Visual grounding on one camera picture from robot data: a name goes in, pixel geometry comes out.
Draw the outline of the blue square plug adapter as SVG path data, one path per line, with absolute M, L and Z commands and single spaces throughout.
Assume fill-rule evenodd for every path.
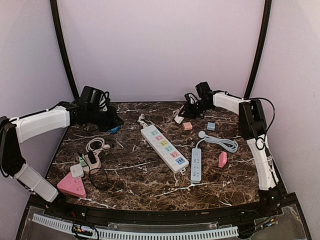
M 115 128 L 110 129 L 108 132 L 114 134 L 114 133 L 117 133 L 120 128 L 121 128 L 120 126 L 117 126 L 117 127 L 115 127 Z

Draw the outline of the pink charger plug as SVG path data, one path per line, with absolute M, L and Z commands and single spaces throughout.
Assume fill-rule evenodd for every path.
M 193 125 L 191 122 L 184 122 L 182 126 L 185 131 L 189 131 L 193 129 Z

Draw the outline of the white charger with pink cable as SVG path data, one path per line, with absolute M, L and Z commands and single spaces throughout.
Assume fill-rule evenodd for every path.
M 181 124 L 182 121 L 184 120 L 184 117 L 180 116 L 180 113 L 182 112 L 183 110 L 183 106 L 181 106 L 179 109 L 176 109 L 172 112 L 172 117 L 173 117 L 173 120 L 177 123 L 177 124 Z

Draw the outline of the light blue charger plug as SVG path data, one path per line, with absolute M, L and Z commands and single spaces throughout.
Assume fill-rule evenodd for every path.
M 214 122 L 208 122 L 207 126 L 206 126 L 206 129 L 209 130 L 209 131 L 215 131 L 216 124 Z

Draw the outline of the pink square plug adapter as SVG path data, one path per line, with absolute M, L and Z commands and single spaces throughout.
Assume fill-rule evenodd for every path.
M 228 156 L 225 151 L 221 152 L 218 157 L 218 167 L 223 168 L 227 164 Z

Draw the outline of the white multicolour power strip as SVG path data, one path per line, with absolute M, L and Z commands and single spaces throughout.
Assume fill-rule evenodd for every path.
M 176 149 L 176 147 L 157 129 L 149 125 L 140 130 L 141 135 L 171 169 L 174 174 L 184 172 L 189 161 Z

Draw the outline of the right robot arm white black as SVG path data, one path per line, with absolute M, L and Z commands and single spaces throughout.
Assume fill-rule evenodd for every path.
M 269 191 L 278 185 L 279 180 L 273 167 L 273 157 L 269 150 L 267 133 L 275 120 L 273 103 L 264 97 L 240 98 L 226 91 L 207 91 L 199 98 L 192 93 L 185 94 L 186 103 L 181 117 L 201 118 L 205 112 L 222 108 L 238 115 L 239 135 L 247 142 L 258 173 L 258 185 L 261 191 Z M 268 102 L 273 110 L 272 119 L 267 123 L 261 101 Z

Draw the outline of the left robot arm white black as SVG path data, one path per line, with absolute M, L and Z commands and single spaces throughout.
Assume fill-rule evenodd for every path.
M 67 218 L 70 206 L 61 193 L 41 173 L 31 167 L 24 158 L 21 146 L 41 135 L 70 126 L 90 124 L 100 132 L 107 132 L 124 124 L 114 106 L 101 109 L 85 108 L 75 103 L 62 101 L 28 116 L 0 118 L 0 172 L 4 178 L 17 180 L 44 201 L 51 203 L 51 210 L 60 218 Z

